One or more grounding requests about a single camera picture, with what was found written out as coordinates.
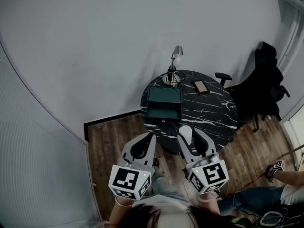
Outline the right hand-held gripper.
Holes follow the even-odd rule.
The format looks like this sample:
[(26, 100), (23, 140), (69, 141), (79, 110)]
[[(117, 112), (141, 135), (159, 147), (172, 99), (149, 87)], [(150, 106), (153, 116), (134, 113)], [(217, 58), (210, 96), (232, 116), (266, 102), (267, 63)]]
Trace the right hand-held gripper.
[(185, 138), (180, 133), (177, 134), (182, 155), (186, 162), (190, 162), (186, 165), (189, 173), (187, 180), (199, 195), (220, 189), (228, 182), (229, 176), (225, 161), (215, 153), (217, 150), (214, 141), (197, 128), (193, 128), (193, 140), (196, 151), (204, 158), (199, 159), (198, 155), (193, 155)]

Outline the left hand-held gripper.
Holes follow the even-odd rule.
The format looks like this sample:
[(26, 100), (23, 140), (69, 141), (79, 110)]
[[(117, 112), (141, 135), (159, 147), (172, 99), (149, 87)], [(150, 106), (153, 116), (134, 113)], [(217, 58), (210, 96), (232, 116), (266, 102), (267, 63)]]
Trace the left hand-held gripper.
[(128, 160), (153, 162), (155, 133), (144, 133), (130, 140), (122, 150), (122, 158), (112, 166), (108, 187), (116, 196), (140, 200), (152, 183), (154, 168)]

